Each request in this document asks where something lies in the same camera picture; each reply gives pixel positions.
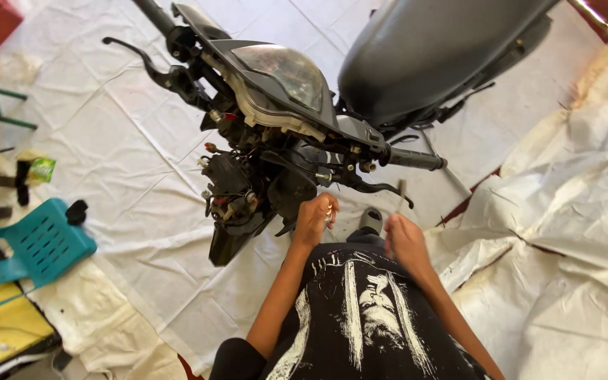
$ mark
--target teal plastic chair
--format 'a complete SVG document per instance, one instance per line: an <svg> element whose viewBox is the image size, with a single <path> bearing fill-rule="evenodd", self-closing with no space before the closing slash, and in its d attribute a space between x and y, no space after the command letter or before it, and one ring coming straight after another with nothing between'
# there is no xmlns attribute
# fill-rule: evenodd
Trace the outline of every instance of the teal plastic chair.
<svg viewBox="0 0 608 380"><path fill-rule="evenodd" d="M48 285L97 249L80 226L68 224L67 205L51 198L12 226L0 229L13 249L11 258L0 261L0 284L30 278L34 289ZM3 305L22 294L3 301Z"/></svg>

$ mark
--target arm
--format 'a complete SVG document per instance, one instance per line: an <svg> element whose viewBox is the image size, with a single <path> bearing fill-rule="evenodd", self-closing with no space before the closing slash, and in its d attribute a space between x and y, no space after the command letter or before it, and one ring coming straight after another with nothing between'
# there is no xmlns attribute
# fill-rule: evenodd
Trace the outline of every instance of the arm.
<svg viewBox="0 0 608 380"><path fill-rule="evenodd" d="M385 226L388 232L386 252L393 252L412 275L444 329L495 380L505 380L494 359L477 339L473 330L456 308L428 259L428 251L420 228L401 215L391 215Z"/></svg>
<svg viewBox="0 0 608 380"><path fill-rule="evenodd" d="M297 227L290 249L245 339L266 359L271 356L285 315L297 298L308 255L323 237L325 217L330 205L333 211L339 211L337 199L322 193L311 201L302 202L299 207ZM334 220L335 212L332 213L330 227Z"/></svg>

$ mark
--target green packet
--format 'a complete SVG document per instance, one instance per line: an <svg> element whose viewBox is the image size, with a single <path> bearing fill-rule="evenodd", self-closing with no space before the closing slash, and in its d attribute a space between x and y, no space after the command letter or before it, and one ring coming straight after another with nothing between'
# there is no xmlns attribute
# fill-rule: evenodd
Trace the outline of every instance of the green packet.
<svg viewBox="0 0 608 380"><path fill-rule="evenodd" d="M47 157L39 157L32 161L30 170L27 172L27 179L38 182L51 182L51 176L55 169L55 160Z"/></svg>

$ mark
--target hand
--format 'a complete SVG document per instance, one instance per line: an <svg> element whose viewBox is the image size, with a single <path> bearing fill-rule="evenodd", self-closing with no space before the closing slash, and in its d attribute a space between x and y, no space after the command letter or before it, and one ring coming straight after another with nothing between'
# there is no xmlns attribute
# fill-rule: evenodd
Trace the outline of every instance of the hand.
<svg viewBox="0 0 608 380"><path fill-rule="evenodd" d="M405 267L417 281L435 273L428 258L423 231L416 224L400 214L391 215L386 220L386 253L395 254L395 259Z"/></svg>
<svg viewBox="0 0 608 380"><path fill-rule="evenodd" d="M339 202L329 193L322 193L310 201L302 202L299 206L299 216L297 217L297 227L294 229L294 237L292 245L313 249L323 239L325 231L325 218L327 211L332 205L332 221L327 225L332 228L332 225L337 219L337 211L339 211Z"/></svg>

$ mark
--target foot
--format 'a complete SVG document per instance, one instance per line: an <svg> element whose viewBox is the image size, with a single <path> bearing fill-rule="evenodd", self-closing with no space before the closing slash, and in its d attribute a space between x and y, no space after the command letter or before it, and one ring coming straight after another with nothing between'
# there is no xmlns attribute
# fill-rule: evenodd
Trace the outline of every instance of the foot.
<svg viewBox="0 0 608 380"><path fill-rule="evenodd" d="M362 229L363 227L371 228L376 231L377 235L379 235L384 227L382 213L374 207L367 208L367 210L365 210L363 215L360 217L360 226L358 229Z"/></svg>

